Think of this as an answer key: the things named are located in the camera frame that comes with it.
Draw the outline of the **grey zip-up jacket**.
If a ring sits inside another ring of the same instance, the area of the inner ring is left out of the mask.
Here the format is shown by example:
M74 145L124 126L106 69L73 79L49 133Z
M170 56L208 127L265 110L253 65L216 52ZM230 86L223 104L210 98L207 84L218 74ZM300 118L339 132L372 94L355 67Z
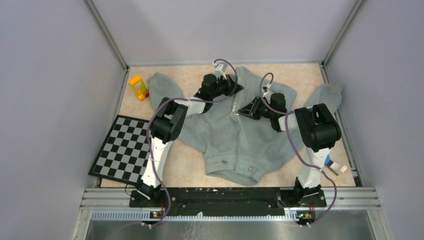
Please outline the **grey zip-up jacket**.
M256 185L265 174L279 170L304 147L299 130L292 131L294 144L287 133L275 131L266 118L254 120L232 115L259 95L266 81L248 68L236 68L243 90L234 97L214 103L203 114L186 117L179 139L203 152L205 173L243 186Z

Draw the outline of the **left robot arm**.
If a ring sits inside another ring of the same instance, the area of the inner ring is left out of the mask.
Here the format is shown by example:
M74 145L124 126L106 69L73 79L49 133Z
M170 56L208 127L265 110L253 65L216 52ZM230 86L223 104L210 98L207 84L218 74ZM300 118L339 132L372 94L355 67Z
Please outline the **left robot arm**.
M204 114L213 104L228 99L242 89L236 74L230 76L222 73L216 76L210 73L203 77L201 87L194 96L162 99L147 126L149 136L146 139L150 155L146 169L136 185L136 191L147 206L154 207L160 202L163 168L186 117Z

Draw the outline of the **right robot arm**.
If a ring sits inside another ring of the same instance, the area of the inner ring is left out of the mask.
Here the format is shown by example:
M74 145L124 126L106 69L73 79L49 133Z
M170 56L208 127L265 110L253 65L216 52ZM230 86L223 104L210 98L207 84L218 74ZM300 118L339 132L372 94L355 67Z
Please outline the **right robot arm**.
M270 120L276 132L286 132L291 145L292 131L298 130L306 154L301 159L303 168L295 179L292 190L284 191L281 203L285 207L307 207L311 203L324 204L321 175L325 160L335 143L341 139L341 129L324 103L288 112L282 93L265 93L237 111L250 119Z

